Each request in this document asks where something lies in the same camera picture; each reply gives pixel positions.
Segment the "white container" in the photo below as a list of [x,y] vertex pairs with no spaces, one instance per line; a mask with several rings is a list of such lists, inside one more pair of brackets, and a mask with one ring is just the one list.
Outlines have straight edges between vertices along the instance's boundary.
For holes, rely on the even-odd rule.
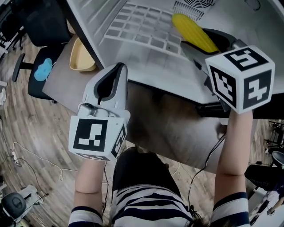
[[103,67],[123,62],[131,81],[201,104],[218,101],[204,86],[206,75],[179,47],[182,38],[170,22],[179,12],[203,28],[226,32],[261,49],[276,64],[273,94],[284,93],[284,8],[278,0],[259,0],[259,9],[255,0],[67,2]]

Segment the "striped shirt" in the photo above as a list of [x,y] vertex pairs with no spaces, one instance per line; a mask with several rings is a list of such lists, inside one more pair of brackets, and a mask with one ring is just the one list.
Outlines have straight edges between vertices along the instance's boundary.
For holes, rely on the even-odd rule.
[[[154,185],[136,185],[113,192],[110,222],[114,227],[185,227],[192,216],[182,199],[169,189]],[[224,223],[249,227],[248,199],[239,192],[220,200],[213,209],[211,226]],[[101,227],[102,216],[89,207],[72,210],[69,227]]]

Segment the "beige basket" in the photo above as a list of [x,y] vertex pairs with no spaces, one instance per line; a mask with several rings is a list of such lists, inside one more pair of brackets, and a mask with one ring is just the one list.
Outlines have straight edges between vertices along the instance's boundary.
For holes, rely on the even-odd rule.
[[80,72],[92,71],[96,68],[95,61],[79,38],[72,49],[70,68]]

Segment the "blue cloth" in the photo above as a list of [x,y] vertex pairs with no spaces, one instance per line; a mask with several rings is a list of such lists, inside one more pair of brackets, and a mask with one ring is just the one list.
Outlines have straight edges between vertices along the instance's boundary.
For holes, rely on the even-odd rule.
[[52,60],[47,58],[44,60],[44,63],[39,65],[38,69],[35,71],[35,79],[37,81],[44,81],[49,76],[52,70]]

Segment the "chair seat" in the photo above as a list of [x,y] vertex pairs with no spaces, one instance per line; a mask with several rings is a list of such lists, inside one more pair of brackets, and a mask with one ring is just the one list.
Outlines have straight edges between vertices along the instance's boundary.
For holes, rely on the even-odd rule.
[[35,78],[35,72],[37,71],[39,65],[41,65],[45,59],[50,58],[52,60],[52,64],[57,61],[58,57],[60,56],[61,52],[63,51],[64,44],[59,44],[55,46],[48,46],[40,49],[39,53],[37,54],[34,62],[33,69],[31,71],[31,75],[28,82],[28,94],[41,99],[49,99],[52,100],[48,95],[42,92],[43,86],[46,82],[38,81]]

